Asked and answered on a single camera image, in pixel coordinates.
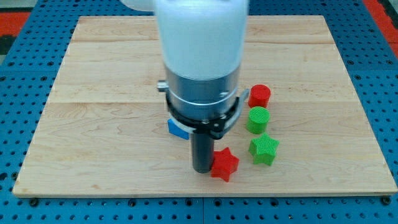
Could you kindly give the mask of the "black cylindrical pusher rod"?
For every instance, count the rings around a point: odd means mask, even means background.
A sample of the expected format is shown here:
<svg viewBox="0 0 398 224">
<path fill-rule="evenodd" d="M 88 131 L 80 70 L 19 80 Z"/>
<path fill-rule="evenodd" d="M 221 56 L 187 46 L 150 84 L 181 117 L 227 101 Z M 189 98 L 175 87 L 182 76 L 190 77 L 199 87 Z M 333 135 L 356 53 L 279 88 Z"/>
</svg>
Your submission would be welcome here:
<svg viewBox="0 0 398 224">
<path fill-rule="evenodd" d="M 211 170 L 214 158 L 214 140 L 207 134 L 193 133 L 190 136 L 192 166 L 195 171 L 206 174 Z"/>
</svg>

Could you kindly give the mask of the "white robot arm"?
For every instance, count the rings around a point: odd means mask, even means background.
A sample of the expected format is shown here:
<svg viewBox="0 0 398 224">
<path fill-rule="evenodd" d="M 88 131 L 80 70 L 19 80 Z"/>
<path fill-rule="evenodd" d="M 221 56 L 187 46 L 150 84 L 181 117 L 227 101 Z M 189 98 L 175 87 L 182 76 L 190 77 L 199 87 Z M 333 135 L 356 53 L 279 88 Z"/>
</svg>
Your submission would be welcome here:
<svg viewBox="0 0 398 224">
<path fill-rule="evenodd" d="M 249 3 L 245 0 L 121 0 L 157 21 L 171 120 L 190 134 L 193 168 L 207 173 L 214 141 L 237 122 L 249 95 L 238 92 Z"/>
</svg>

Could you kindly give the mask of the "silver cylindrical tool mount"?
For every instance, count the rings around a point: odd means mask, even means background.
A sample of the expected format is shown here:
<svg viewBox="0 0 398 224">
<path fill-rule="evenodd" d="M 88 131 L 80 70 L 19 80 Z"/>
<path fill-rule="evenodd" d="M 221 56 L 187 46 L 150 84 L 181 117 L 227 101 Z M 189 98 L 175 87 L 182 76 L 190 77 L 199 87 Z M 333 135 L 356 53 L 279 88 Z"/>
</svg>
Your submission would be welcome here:
<svg viewBox="0 0 398 224">
<path fill-rule="evenodd" d="M 239 72 L 237 67 L 218 78 L 187 78 L 166 68 L 157 87 L 165 92 L 169 115 L 180 129 L 221 139 L 238 121 L 249 96 L 248 89 L 237 95 Z"/>
</svg>

